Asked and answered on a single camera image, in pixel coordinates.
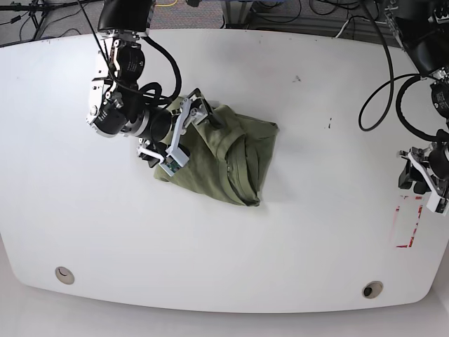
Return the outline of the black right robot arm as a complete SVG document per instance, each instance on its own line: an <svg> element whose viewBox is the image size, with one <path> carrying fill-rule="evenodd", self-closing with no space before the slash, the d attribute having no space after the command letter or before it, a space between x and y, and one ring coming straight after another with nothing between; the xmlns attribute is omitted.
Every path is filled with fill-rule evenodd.
<svg viewBox="0 0 449 337"><path fill-rule="evenodd" d="M103 137L137 138L139 158L173 176L189 161L190 151L180 143L188 127L208 121L219 129L224 123L197 88L179 107L168 108L180 94L182 77L174 57L149 37L154 7L154 1L104 2L93 33L99 51L86 122ZM145 69L142 41L170 63L175 75L170 96L162 94L157 82L138 85Z"/></svg>

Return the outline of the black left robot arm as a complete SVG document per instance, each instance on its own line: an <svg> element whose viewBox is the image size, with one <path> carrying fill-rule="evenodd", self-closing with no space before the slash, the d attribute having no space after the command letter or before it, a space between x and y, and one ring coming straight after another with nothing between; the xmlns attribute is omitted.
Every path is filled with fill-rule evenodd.
<svg viewBox="0 0 449 337"><path fill-rule="evenodd" d="M359 6L378 35L387 58L389 87L387 107L394 107L402 126L415 137L426 141L425 149L413 147L401 151L406 160L398 186L413 189L416 194L429 193L436 200L436 212L448 205L448 130L433 135L413 126L402 109L406 91L419 81L430 80L431 103L437 113L448 118L448 2L447 1L383 1L384 18L401 49L410 58L416 72L404 75L399 90L394 88L398 77L387 42L366 3Z"/></svg>

